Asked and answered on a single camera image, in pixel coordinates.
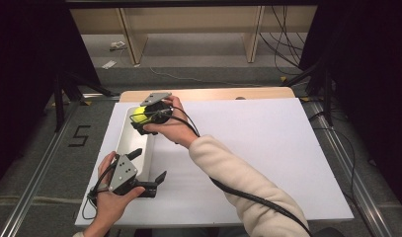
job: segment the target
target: white table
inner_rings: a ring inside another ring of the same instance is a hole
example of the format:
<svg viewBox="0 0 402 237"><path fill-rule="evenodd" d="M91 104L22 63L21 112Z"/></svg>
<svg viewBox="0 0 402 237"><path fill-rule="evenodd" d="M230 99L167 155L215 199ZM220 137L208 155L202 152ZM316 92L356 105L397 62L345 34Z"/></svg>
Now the white table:
<svg viewBox="0 0 402 237"><path fill-rule="evenodd" d="M116 104L88 190L97 181L99 163L118 145L125 112L138 104ZM353 218L297 99L183 100L183 104L201 134L212 134L288 192L308 220ZM155 228L241 223L235 208L192 162L188 151L159 134L155 136L150 180L165 170L167 177L159 186L157 197L134 200L117 226ZM84 202L85 197L75 223L82 227L91 223L82 218ZM85 216L95 214L89 204L84 211Z"/></svg>

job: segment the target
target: gray carpet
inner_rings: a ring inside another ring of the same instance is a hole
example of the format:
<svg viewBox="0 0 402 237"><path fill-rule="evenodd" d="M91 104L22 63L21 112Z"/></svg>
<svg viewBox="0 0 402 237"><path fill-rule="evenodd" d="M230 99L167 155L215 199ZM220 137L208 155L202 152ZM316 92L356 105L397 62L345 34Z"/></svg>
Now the gray carpet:
<svg viewBox="0 0 402 237"><path fill-rule="evenodd" d="M179 78L196 78L203 82L157 75L150 68L98 69L97 71L104 87L114 92L150 89L252 87L254 85L278 86L281 83L280 77L282 76L275 68L261 67L153 68L153 70L169 73ZM282 68L281 70L288 70L289 73L297 72L292 68ZM216 81L250 85L236 86L216 83ZM293 87L293 89L296 95L304 95L303 85ZM93 90L85 86L81 87L81 90L83 93L94 93ZM80 106L77 109L65 130L56 155L17 236L72 236L76 231L80 230L80 228L74 226L75 217L80 214L78 210L81 199L87 188L87 182L96 162L115 102L112 100L98 100L93 101L90 106ZM309 117L315 114L312 110L312 104L303 104ZM340 105L334 103L332 107L339 108L338 111L333 113L335 128L351 141L350 144L345 137L341 136L342 143L345 145L348 154L355 152L357 170L384 215L393 236L402 237L402 207L389 190L376 167L367 162L370 157L359 136L355 133L353 126L349 124L342 113ZM312 121L311 124L314 127L319 126L317 120ZM80 129L80 135L87 135L88 139L84 146L74 147L71 145L83 141L81 138L73 137L79 125L89 126ZM50 139L54 135L54 128L55 110L51 106L51 102L49 102L46 116L41 118L40 125L36 127L36 132L31 137L31 142L25 146L24 156L13 163L0 183L0 231L49 145ZM315 130L315 133L341 189L348 194L350 183L340 167L333 148L324 135L324 131ZM338 228L348 237L370 236L357 207L351 202L350 206L356 217L354 220L337 223L311 221L311 230L315 232L321 228L332 226ZM126 236L126 234L129 236L129 231L123 231L120 236Z"/></svg>

